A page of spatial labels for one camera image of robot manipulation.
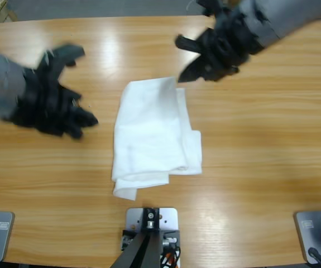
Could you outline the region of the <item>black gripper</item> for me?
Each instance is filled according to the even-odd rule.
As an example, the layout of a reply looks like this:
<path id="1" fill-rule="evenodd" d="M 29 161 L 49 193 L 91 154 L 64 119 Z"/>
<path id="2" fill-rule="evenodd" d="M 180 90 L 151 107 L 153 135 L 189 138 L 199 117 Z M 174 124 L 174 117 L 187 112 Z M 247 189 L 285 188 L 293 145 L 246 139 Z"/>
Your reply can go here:
<path id="1" fill-rule="evenodd" d="M 77 105 L 82 95 L 60 84 L 63 70 L 63 66 L 26 68 L 25 91 L 16 97 L 16 108 L 5 121 L 48 135 L 66 134 L 75 140 L 83 137 L 82 127 L 97 125 L 94 114 Z"/>
<path id="2" fill-rule="evenodd" d="M 223 9 L 215 14 L 215 24 L 196 41 L 178 35 L 175 46 L 199 54 L 179 75 L 179 83 L 198 80 L 217 82 L 239 72 L 240 65 L 264 49 L 257 36 L 245 24 L 245 15 L 237 9 Z"/>

